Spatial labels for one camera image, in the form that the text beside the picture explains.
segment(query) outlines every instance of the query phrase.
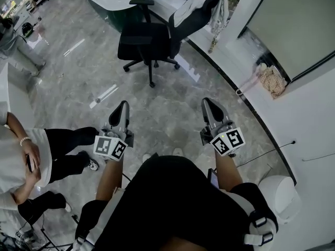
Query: chair backrest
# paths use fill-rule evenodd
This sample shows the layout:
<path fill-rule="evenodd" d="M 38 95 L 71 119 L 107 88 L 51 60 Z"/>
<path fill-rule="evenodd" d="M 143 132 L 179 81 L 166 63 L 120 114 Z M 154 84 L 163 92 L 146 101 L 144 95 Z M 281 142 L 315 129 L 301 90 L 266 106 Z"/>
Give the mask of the chair backrest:
<path fill-rule="evenodd" d="M 169 18 L 171 35 L 170 58 L 174 58 L 180 50 L 181 41 L 204 27 L 211 18 L 211 10 L 219 0 L 206 0 L 202 8 L 194 10 L 179 26 L 174 27 L 174 13 Z"/>

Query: white rounded appliance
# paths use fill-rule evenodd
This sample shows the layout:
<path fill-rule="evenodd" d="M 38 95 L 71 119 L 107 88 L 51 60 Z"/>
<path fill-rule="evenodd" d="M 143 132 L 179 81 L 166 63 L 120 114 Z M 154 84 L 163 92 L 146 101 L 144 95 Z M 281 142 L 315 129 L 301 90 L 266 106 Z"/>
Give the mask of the white rounded appliance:
<path fill-rule="evenodd" d="M 290 222 L 300 211 L 302 201 L 292 178 L 270 176 L 260 182 L 259 189 L 279 224 Z"/>

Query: gray pants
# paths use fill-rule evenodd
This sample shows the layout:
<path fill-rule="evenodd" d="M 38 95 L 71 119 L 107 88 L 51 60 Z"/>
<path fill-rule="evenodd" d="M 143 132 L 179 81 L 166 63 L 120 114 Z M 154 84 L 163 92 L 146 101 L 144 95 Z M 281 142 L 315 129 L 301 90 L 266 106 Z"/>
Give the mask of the gray pants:
<path fill-rule="evenodd" d="M 11 58 L 21 64 L 24 69 L 30 71 L 33 76 L 38 75 L 36 65 L 43 65 L 44 60 L 34 52 L 22 37 L 17 38 L 15 46 L 16 49 Z"/>

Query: smartphone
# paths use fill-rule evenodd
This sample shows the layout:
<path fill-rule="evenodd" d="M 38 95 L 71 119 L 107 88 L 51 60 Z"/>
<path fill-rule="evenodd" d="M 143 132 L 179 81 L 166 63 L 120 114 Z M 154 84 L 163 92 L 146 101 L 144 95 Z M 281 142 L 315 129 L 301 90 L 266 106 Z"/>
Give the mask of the smartphone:
<path fill-rule="evenodd" d="M 27 154 L 26 159 L 27 159 L 27 165 L 28 165 L 29 171 L 33 172 L 35 170 L 35 163 L 33 161 L 30 161 L 29 154 Z"/>
<path fill-rule="evenodd" d="M 218 176 L 216 175 L 216 172 L 213 169 L 210 168 L 208 170 L 207 178 L 215 188 L 217 189 L 219 188 Z"/>

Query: white t-shirt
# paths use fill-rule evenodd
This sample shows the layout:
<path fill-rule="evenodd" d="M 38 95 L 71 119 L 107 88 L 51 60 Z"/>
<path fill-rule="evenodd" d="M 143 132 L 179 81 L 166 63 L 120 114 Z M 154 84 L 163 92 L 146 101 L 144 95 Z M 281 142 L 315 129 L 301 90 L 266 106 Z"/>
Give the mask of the white t-shirt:
<path fill-rule="evenodd" d="M 0 102 L 0 208 L 16 210 L 11 196 L 26 181 L 25 154 L 18 137 L 4 125 L 7 123 L 7 103 Z M 41 180 L 36 186 L 44 187 L 50 181 L 52 158 L 47 134 L 44 129 L 26 129 L 40 151 Z"/>

